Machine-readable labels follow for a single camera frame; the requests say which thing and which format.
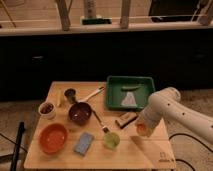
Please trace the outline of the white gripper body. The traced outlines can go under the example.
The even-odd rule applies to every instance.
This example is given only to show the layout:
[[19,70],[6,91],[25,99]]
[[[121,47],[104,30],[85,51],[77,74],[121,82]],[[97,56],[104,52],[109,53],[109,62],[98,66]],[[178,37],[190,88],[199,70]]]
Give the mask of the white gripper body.
[[147,129],[147,135],[143,137],[150,137],[153,134],[155,128],[158,126],[160,120],[160,116],[154,116],[152,114],[141,112],[136,119],[135,126],[137,127],[138,124],[144,124]]

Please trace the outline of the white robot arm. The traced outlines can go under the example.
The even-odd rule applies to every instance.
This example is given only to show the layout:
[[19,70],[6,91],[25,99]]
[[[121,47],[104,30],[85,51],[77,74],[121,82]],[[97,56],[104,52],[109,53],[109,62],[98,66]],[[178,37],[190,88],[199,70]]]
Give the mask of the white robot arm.
[[150,137],[161,119],[170,117],[213,144],[213,118],[185,107],[180,100],[180,92],[173,87],[152,93],[136,120],[137,133]]

